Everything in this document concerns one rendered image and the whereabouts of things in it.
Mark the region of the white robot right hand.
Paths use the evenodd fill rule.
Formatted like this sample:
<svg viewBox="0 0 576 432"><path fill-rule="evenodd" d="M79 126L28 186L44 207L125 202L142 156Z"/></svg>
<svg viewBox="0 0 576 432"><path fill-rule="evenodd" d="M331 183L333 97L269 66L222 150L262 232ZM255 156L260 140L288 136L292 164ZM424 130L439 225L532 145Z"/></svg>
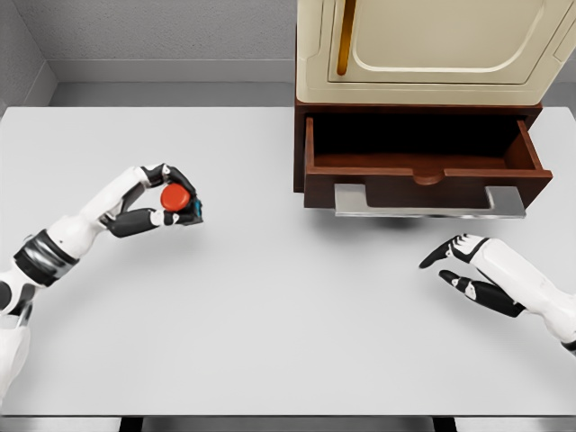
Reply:
<svg viewBox="0 0 576 432"><path fill-rule="evenodd" d="M452 271L439 276L469 300L509 317L522 311L547 312L552 305L551 285L533 265L497 238L461 234L434 249L419 267L454 257L475 267L486 280L475 281Z"/></svg>

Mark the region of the cream cabinet with brown base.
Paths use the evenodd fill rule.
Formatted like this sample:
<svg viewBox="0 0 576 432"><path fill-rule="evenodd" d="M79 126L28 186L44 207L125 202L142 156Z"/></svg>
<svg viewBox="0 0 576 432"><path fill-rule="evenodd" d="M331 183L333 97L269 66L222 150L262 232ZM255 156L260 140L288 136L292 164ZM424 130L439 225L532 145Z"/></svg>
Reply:
<svg viewBox="0 0 576 432"><path fill-rule="evenodd" d="M512 116L528 131L542 99L576 49L576 12L523 85L343 83L329 79L338 62L344 0L298 0L293 187L304 196L306 121L318 114Z"/></svg>

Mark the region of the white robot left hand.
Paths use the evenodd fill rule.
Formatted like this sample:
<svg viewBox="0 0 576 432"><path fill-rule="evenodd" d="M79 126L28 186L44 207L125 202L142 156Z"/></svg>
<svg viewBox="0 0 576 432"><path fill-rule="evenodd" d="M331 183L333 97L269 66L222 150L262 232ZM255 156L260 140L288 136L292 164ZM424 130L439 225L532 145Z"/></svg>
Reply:
<svg viewBox="0 0 576 432"><path fill-rule="evenodd" d="M150 188L179 185L190 198L179 211L131 206ZM195 225L203 221L202 203L188 178L168 164L131 166L110 182L80 213L100 223L117 238L154 230L162 226Z"/></svg>

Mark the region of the red button switch black base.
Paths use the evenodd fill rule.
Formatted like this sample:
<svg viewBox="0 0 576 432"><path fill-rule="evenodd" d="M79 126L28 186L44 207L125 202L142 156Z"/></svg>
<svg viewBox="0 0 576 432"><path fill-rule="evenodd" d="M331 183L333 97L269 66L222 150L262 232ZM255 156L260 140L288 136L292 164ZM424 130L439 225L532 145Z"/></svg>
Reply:
<svg viewBox="0 0 576 432"><path fill-rule="evenodd" d="M173 216L176 224L194 225L203 222L201 201L180 184L167 185L160 195L160 203Z"/></svg>

